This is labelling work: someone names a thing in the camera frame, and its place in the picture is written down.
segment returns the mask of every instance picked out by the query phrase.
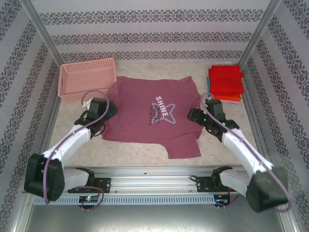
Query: maroon t-shirt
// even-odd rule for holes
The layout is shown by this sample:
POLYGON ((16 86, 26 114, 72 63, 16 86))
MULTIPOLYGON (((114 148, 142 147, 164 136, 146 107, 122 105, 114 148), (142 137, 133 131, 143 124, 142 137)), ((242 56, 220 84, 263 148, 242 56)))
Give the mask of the maroon t-shirt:
POLYGON ((201 156, 197 141, 202 127, 188 120, 199 108, 200 95, 189 76, 182 80, 117 78, 108 98, 118 113, 106 122, 103 139, 161 144, 170 159, 201 156))

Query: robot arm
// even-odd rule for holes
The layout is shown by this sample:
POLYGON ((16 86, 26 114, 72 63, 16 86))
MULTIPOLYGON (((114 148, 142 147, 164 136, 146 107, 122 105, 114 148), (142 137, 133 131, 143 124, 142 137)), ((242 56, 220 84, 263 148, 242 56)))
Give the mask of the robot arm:
MULTIPOLYGON (((206 100, 208 111, 221 123, 240 136, 259 157, 259 159, 276 175, 287 189, 287 172, 282 167, 275 167, 266 160, 246 140, 239 126, 233 120, 226 120, 221 101, 206 100)), ((220 142, 227 146, 240 160, 247 172, 247 176, 234 171, 231 167, 222 167, 213 171, 211 176, 215 186, 226 186, 245 196, 250 207, 256 211, 278 206, 288 202, 288 198, 274 178, 266 171, 265 167, 249 151, 249 149, 231 132, 211 119, 202 110, 191 109, 188 119, 204 126, 206 131, 216 136, 220 142)))
POLYGON ((43 197, 43 170, 47 159, 51 156, 55 148, 62 143, 61 147, 55 151, 51 161, 48 164, 47 171, 47 198, 51 201, 57 200, 63 191, 78 186, 93 186, 94 172, 85 168, 75 170, 64 170, 72 155, 91 138, 96 136, 104 122, 117 113, 117 107, 110 102, 107 114, 102 120, 94 123, 80 131, 74 133, 77 129, 87 125, 88 123, 100 118, 106 109, 106 102, 103 99, 93 98, 88 105, 88 110, 83 112, 74 126, 68 133, 73 132, 73 136, 66 139, 65 136, 58 144, 45 151, 42 155, 33 154, 29 160, 26 171, 26 179, 24 189, 29 193, 33 193, 43 197))

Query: wire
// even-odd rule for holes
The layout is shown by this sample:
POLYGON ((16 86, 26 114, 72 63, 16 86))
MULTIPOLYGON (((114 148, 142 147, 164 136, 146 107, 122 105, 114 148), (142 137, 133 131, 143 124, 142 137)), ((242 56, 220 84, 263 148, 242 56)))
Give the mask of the wire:
POLYGON ((197 182, 197 176, 196 176, 196 175, 190 176, 190 180, 192 180, 192 181, 194 181, 194 182, 197 182))
POLYGON ((98 188, 98 187, 94 187, 94 186, 79 186, 79 187, 76 187, 75 189, 96 189, 96 190, 98 190, 99 191, 99 194, 100 194, 100 192, 102 193, 102 198, 101 198, 101 200, 96 204, 96 205, 94 205, 93 207, 91 207, 90 209, 85 209, 85 208, 83 208, 83 205, 84 205, 84 203, 85 202, 82 202, 82 205, 81 205, 81 209, 84 211, 84 210, 86 210, 87 212, 88 211, 91 211, 91 210, 94 210, 95 208, 97 208, 102 202, 103 202, 103 199, 104 199, 104 191, 101 189, 101 188, 98 188))
POLYGON ((209 117, 212 118, 212 120, 214 120, 216 123, 218 123, 220 126, 222 126, 224 129, 226 129, 228 132, 230 132, 232 135, 234 135, 236 138, 238 138, 245 146, 246 148, 252 153, 252 155, 259 161, 259 163, 266 169, 266 171, 274 178, 274 180, 278 183, 278 185, 281 187, 281 189, 283 190, 283 192, 285 193, 287 199, 288 199, 288 207, 284 210, 277 210, 278 212, 287 212, 291 209, 292 207, 292 200, 291 197, 289 195, 288 190, 285 188, 284 184, 278 179, 278 177, 276 177, 276 175, 267 167, 267 165, 260 159, 260 157, 252 150, 252 148, 248 145, 248 143, 241 138, 238 134, 236 134, 235 132, 233 132, 230 128, 228 128, 226 125, 224 125, 223 123, 221 123, 218 119, 216 119, 206 108, 205 106, 205 100, 206 100, 206 95, 211 95, 213 98, 213 94, 211 93, 204 93, 201 95, 201 105, 203 107, 203 109, 205 110, 205 112, 209 115, 209 117))
POLYGON ((102 186, 100 184, 97 184, 96 187, 103 189, 102 186))
POLYGON ((231 188, 228 188, 227 195, 228 195, 228 201, 231 200, 231 188))
MULTIPOLYGON (((105 97, 105 99, 106 99, 106 109, 105 109, 105 111, 104 111, 104 113, 101 115, 101 117, 99 117, 98 119, 96 119, 96 120, 94 120, 94 121, 92 121, 92 122, 90 122, 90 123, 88 123, 88 124, 86 124, 86 125, 84 125, 84 126, 82 126, 82 127, 80 127, 80 128, 78 128, 78 129, 76 129, 75 131, 73 131, 72 133, 70 133, 70 134, 68 134, 62 141, 60 141, 60 143, 55 147, 55 149, 52 151, 52 153, 50 154, 50 156, 48 157, 48 159, 47 159, 47 161, 46 161, 46 164, 45 164, 45 167, 44 167, 44 172, 43 172, 43 196, 44 196, 44 200, 45 200, 45 203, 46 204, 49 204, 49 200, 48 200, 48 198, 47 198, 47 181, 46 181, 46 179, 47 179, 47 170, 48 170, 48 164, 49 164, 49 162, 50 162, 50 160, 52 159, 52 157, 55 155, 55 153, 59 150, 59 148, 70 138, 70 137, 72 137, 72 136, 74 136, 74 134, 75 133, 77 133, 77 132, 79 132, 79 131, 81 131, 82 129, 84 129, 84 128, 86 128, 86 127, 88 127, 88 126, 90 126, 90 125, 92 125, 92 124, 95 124, 95 123, 97 123, 97 122, 99 122, 100 120, 102 120, 103 118, 104 118, 104 116, 107 114, 107 111, 108 111, 108 109, 109 109, 109 107, 110 107, 110 102, 109 102, 109 100, 108 100, 108 97, 107 97, 107 95, 106 94, 104 94, 103 92, 101 92, 101 91, 99 91, 99 90, 90 90, 90 91, 88 91, 88 92, 86 92, 84 95, 83 95, 83 97, 82 97, 82 105, 83 105, 83 103, 84 103, 84 99, 85 99, 85 97, 89 94, 89 93, 91 93, 91 92, 98 92, 98 93, 101 93, 104 97, 105 97)), ((86 187, 86 189, 99 189, 99 188, 97 188, 97 187, 86 187)))

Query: red fabric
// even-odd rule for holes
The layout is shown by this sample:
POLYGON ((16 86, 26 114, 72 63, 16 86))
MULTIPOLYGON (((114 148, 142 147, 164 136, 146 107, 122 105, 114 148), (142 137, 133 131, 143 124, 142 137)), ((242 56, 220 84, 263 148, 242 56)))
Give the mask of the red fabric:
POLYGON ((239 95, 245 91, 240 66, 213 65, 209 70, 210 92, 214 95, 239 95))
POLYGON ((217 95, 217 94, 214 94, 214 98, 220 99, 220 100, 235 101, 235 102, 239 102, 241 100, 240 94, 235 94, 235 95, 217 95))

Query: beige tabletop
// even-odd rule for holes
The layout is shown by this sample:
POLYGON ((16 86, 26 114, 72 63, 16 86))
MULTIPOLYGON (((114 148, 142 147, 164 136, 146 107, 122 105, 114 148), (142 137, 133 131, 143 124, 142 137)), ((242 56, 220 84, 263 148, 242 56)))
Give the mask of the beige tabletop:
MULTIPOLYGON (((117 75, 140 79, 182 79, 192 76, 200 94, 207 90, 206 77, 211 64, 116 64, 117 75)), ((248 141, 255 142, 243 101, 239 104, 223 104, 227 119, 233 119, 248 141)), ((61 101, 50 146, 61 140, 73 123, 85 110, 80 102, 61 101)), ((98 136, 84 144, 67 166, 133 167, 133 166, 208 166, 240 164, 235 155, 217 138, 203 130, 197 141, 201 157, 168 159, 166 149, 158 144, 120 143, 104 141, 98 136)))

